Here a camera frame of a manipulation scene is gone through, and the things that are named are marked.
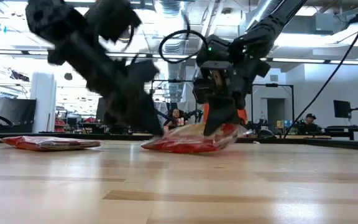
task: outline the red chip bag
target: red chip bag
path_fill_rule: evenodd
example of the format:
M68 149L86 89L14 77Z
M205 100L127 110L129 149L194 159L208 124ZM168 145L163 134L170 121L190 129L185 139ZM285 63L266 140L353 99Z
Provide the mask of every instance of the red chip bag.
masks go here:
M213 152L224 149L237 139L238 125L224 124L208 137L203 136L205 124L189 124L169 131L160 139L143 144L144 149L173 153Z
M99 141L44 136L16 136L0 139L18 149L33 151L64 151L100 146Z

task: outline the white pillar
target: white pillar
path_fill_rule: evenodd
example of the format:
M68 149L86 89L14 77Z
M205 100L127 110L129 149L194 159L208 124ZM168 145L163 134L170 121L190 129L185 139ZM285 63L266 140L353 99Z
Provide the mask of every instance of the white pillar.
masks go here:
M195 102L196 98L193 94L193 86L189 82L185 82L181 93L181 102Z
M54 131L56 108L56 79L53 73L34 72L30 98L36 99L33 133Z

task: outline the person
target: person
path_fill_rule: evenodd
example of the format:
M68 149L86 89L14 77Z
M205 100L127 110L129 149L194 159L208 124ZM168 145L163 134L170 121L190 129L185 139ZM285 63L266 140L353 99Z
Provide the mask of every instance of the person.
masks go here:
M183 126L185 121L180 119L184 118L183 112L179 109L173 109L168 115L168 119L164 122L164 127L168 127L169 130L179 126Z
M300 134L313 134L321 132L321 127L314 123L316 116L312 113L306 115L305 123L298 128Z
M315 119L316 119L316 116L314 114L308 113L306 115L305 123L307 125L314 124Z

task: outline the man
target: man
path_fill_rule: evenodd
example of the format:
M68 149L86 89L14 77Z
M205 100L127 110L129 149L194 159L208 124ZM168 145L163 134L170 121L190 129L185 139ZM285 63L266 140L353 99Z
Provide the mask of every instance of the man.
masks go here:
M316 116L314 114L308 113L306 115L305 123L307 125L314 124L315 119L316 119Z
M300 134L320 133L321 127L314 123L315 119L316 116L314 114L308 113L305 122L299 125L298 132Z

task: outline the cap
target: cap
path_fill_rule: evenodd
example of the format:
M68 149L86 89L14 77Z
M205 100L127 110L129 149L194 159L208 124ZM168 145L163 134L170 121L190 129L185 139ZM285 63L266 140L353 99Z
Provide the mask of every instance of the cap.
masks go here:
M314 114L311 114L311 113L307 114L306 117L307 118L317 119L316 116Z

